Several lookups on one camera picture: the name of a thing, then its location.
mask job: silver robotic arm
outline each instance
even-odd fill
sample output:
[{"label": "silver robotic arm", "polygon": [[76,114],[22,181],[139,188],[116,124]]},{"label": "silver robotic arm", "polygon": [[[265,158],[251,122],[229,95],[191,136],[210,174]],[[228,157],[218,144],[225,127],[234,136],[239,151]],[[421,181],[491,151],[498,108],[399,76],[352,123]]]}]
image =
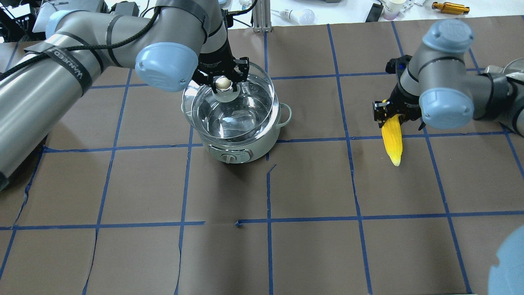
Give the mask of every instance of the silver robotic arm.
[{"label": "silver robotic arm", "polygon": [[193,79],[246,81],[216,0],[157,0],[153,18],[55,13],[46,41],[0,80],[0,190],[9,176],[108,66],[134,68],[147,84],[181,91]]},{"label": "silver robotic arm", "polygon": [[436,22],[414,56],[392,59],[386,71],[398,77],[390,98],[375,101],[375,121],[382,127],[399,114],[400,122],[417,120],[452,129],[473,120],[498,121],[524,134],[524,62],[506,69],[490,67],[479,76],[466,74],[464,53],[474,33],[464,22]]}]

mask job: brass metal part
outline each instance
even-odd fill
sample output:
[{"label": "brass metal part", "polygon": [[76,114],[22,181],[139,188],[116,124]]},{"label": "brass metal part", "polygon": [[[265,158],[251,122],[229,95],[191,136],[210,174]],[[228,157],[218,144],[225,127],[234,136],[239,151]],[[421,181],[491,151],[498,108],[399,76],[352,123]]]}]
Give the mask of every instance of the brass metal part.
[{"label": "brass metal part", "polygon": [[455,4],[451,2],[444,2],[443,4],[433,2],[431,5],[432,9],[441,10],[442,13],[461,15],[470,13],[470,8],[462,4]]}]

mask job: white bulb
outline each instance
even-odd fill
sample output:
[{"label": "white bulb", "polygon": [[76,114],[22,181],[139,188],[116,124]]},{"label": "white bulb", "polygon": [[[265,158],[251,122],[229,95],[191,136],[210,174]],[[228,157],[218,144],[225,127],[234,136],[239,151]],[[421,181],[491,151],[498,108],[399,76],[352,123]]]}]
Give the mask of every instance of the white bulb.
[{"label": "white bulb", "polygon": [[313,25],[315,23],[315,13],[311,9],[298,10],[282,10],[279,15],[283,18],[288,18],[299,25]]}]

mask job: white handle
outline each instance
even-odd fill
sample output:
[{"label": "white handle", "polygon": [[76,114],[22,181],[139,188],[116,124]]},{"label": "white handle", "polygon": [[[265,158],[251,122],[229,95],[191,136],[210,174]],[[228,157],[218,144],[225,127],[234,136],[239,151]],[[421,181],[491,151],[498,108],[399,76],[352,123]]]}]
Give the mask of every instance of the white handle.
[{"label": "white handle", "polygon": [[288,119],[285,122],[276,124],[277,128],[282,128],[282,127],[286,126],[287,124],[289,124],[289,121],[291,121],[291,117],[293,116],[293,111],[291,110],[291,108],[287,104],[281,102],[280,103],[280,108],[288,109],[289,117],[288,117]]}]

